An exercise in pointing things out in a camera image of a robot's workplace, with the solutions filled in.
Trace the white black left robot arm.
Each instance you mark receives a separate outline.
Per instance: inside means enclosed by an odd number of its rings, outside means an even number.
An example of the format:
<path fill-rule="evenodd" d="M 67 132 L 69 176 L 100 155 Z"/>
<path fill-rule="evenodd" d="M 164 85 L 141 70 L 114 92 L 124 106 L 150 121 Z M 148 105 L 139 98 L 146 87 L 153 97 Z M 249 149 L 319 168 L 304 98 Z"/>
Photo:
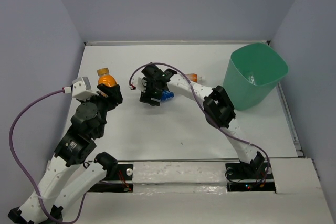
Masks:
<path fill-rule="evenodd" d="M 20 206 L 10 210 L 13 223 L 63 223 L 65 213 L 97 182 L 115 176 L 118 161 L 106 152 L 99 153 L 93 163 L 74 181 L 72 174 L 96 148 L 95 140 L 103 137 L 107 113 L 122 103 L 120 86 L 97 86 L 98 92 L 84 88 L 76 93 L 75 86 L 67 86 L 59 93 L 71 93 L 80 99 L 80 105 L 71 118 L 71 126 L 58 143 L 49 166 L 39 183 L 36 183 L 18 159 L 13 146 L 13 129 L 9 132 L 11 153 L 34 188 L 31 196 Z"/>

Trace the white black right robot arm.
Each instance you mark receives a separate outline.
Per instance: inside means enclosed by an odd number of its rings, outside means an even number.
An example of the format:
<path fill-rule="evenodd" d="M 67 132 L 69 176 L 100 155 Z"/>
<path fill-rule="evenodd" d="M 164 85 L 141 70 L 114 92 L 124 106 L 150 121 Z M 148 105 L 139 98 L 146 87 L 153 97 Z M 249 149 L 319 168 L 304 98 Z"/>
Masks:
<path fill-rule="evenodd" d="M 153 63 L 145 66 L 141 73 L 143 77 L 134 85 L 141 91 L 140 102 L 160 106 L 165 91 L 191 99 L 205 114 L 207 122 L 222 131 L 231 143 L 241 163 L 239 171 L 248 178 L 260 174 L 267 155 L 259 147 L 243 139 L 234 105 L 222 86 L 206 87 L 191 81 L 172 67 L 162 71 Z"/>

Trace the long orange label bottle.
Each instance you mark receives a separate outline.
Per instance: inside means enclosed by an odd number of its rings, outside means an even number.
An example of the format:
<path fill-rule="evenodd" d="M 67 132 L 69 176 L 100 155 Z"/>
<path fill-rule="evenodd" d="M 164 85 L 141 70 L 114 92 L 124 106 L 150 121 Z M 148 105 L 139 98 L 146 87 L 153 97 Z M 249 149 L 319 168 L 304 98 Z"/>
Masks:
<path fill-rule="evenodd" d="M 205 81 L 205 78 L 203 76 L 200 76 L 198 74 L 195 73 L 188 73 L 186 74 L 187 78 L 190 81 L 196 82 L 196 83 L 203 83 Z"/>

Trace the clear bottle green blue label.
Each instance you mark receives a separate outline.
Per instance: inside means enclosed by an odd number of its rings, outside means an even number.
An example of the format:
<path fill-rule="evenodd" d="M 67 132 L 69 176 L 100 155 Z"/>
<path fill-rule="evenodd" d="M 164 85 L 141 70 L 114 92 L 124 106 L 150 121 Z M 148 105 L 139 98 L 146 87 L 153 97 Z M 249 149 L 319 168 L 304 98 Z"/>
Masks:
<path fill-rule="evenodd" d="M 256 79 L 255 76 L 253 75 L 253 73 L 249 73 L 246 77 L 246 79 L 248 80 L 248 82 L 252 85 L 256 85 Z"/>

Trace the small orange juice bottle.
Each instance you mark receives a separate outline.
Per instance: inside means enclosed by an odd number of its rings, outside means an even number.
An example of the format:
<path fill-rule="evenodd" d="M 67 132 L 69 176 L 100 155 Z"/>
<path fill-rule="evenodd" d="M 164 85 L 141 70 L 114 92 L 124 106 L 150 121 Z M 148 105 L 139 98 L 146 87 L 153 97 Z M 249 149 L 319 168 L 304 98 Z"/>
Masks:
<path fill-rule="evenodd" d="M 98 85 L 104 84 L 107 87 L 114 87 L 117 85 L 115 78 L 110 74 L 108 68 L 101 68 L 97 70 L 98 74 Z"/>

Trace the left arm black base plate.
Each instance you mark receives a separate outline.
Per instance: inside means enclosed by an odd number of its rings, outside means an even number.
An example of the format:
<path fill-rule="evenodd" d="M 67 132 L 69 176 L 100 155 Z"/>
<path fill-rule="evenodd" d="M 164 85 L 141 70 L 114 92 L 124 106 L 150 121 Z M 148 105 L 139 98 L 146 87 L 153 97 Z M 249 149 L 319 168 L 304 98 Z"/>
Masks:
<path fill-rule="evenodd" d="M 132 193 L 133 192 L 133 164 L 119 163 L 116 172 L 102 181 L 97 182 L 90 189 L 90 193 Z"/>

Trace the green plastic bin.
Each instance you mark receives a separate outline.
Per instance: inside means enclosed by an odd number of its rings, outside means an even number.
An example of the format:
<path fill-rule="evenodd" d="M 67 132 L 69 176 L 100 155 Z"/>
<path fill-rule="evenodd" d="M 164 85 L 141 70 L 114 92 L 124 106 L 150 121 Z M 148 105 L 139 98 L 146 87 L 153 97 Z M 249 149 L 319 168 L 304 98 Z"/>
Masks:
<path fill-rule="evenodd" d="M 236 110 L 258 105 L 287 75 L 289 67 L 269 45 L 255 43 L 243 46 L 230 56 L 223 87 Z M 253 73 L 256 85 L 246 79 Z"/>

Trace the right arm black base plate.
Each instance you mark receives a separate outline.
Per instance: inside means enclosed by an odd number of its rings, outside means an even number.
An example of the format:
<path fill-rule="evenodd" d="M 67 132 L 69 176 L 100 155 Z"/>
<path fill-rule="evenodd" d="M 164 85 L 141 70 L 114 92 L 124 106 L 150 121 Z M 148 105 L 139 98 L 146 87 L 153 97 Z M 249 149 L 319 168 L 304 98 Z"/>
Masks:
<path fill-rule="evenodd" d="M 243 170 L 241 163 L 226 163 L 224 175 L 227 180 L 227 191 L 231 193 L 248 191 L 276 192 L 272 168 L 271 165 L 267 168 L 267 165 L 267 162 L 264 162 L 256 174 L 248 174 Z"/>

